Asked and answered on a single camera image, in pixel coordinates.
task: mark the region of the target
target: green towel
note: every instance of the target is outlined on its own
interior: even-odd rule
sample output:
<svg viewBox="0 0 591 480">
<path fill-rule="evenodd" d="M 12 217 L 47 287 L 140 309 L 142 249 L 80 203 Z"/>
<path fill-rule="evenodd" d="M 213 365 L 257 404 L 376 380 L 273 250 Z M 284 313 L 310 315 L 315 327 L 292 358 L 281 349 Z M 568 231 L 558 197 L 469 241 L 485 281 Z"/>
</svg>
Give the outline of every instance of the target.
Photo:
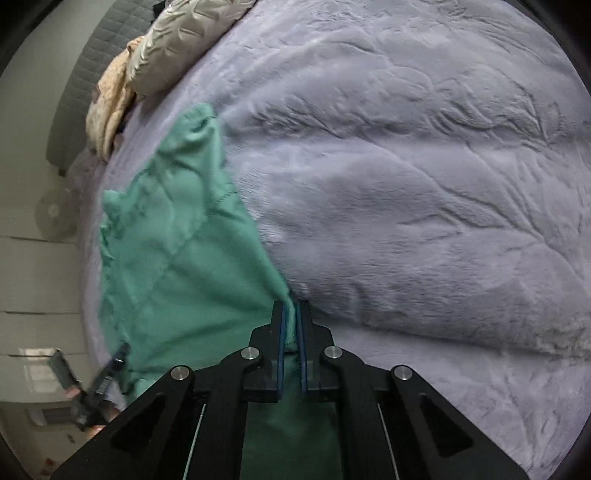
<svg viewBox="0 0 591 480">
<path fill-rule="evenodd" d="M 105 192 L 100 323 L 109 350 L 131 345 L 121 387 L 128 401 L 175 365 L 218 363 L 290 305 L 288 287 L 223 169 L 220 126 L 209 105 L 182 115 L 125 192 Z M 284 401 L 251 405 L 244 480 L 340 478 L 334 409 L 298 393 L 293 356 Z"/>
</svg>

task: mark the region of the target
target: gray headboard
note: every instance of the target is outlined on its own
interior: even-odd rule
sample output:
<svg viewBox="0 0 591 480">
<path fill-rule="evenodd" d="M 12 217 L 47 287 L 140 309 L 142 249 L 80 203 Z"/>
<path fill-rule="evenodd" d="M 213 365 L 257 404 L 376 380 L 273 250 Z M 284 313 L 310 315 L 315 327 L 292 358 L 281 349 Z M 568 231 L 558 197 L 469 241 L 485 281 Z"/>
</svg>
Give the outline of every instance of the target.
<svg viewBox="0 0 591 480">
<path fill-rule="evenodd" d="M 86 43 L 53 117 L 47 160 L 67 170 L 86 145 L 86 112 L 92 90 L 127 42 L 148 31 L 158 0 L 116 0 Z"/>
</svg>

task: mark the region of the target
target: lavender blanket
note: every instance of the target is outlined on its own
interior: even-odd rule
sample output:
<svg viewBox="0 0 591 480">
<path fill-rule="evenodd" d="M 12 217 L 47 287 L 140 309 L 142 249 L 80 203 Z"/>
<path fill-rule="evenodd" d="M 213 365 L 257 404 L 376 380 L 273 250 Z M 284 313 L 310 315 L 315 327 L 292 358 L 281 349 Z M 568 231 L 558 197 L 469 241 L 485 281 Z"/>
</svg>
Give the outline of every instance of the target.
<svg viewBox="0 0 591 480">
<path fill-rule="evenodd" d="M 591 410 L 591 99 L 553 38 L 502 0 L 259 0 L 94 173 L 83 310 L 100 361 L 99 193 L 199 102 L 271 258 L 336 340 L 412 365 L 547 478 Z"/>
</svg>

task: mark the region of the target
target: silver bolt head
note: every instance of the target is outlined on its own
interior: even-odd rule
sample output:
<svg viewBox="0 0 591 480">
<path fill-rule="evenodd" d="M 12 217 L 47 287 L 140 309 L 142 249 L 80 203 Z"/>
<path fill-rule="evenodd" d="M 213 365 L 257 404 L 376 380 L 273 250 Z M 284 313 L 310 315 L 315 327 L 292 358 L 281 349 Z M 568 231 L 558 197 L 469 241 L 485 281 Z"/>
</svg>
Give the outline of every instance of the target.
<svg viewBox="0 0 591 480">
<path fill-rule="evenodd" d="M 343 351 L 337 346 L 328 346 L 324 349 L 324 354 L 328 358 L 337 359 L 343 355 Z"/>
<path fill-rule="evenodd" d="M 258 348 L 247 346 L 242 352 L 240 352 L 240 354 L 245 360 L 254 360 L 255 358 L 258 358 L 261 353 Z"/>
<path fill-rule="evenodd" d="M 394 368 L 394 375 L 396 375 L 396 378 L 399 378 L 400 380 L 408 380 L 412 377 L 413 371 L 406 365 L 398 365 L 396 368 Z"/>
<path fill-rule="evenodd" d="M 190 371 L 184 365 L 179 365 L 178 367 L 174 367 L 171 372 L 170 376 L 175 380 L 184 380 L 190 375 Z"/>
</svg>

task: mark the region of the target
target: pillow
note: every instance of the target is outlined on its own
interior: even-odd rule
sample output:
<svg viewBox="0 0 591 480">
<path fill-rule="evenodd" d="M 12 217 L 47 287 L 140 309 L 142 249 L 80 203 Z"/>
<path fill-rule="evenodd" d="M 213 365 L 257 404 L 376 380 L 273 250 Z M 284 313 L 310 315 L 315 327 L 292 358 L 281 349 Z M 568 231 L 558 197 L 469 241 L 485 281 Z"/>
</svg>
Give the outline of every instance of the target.
<svg viewBox="0 0 591 480">
<path fill-rule="evenodd" d="M 156 19 L 128 65 L 145 96 L 175 84 L 256 0 L 174 0 Z"/>
</svg>

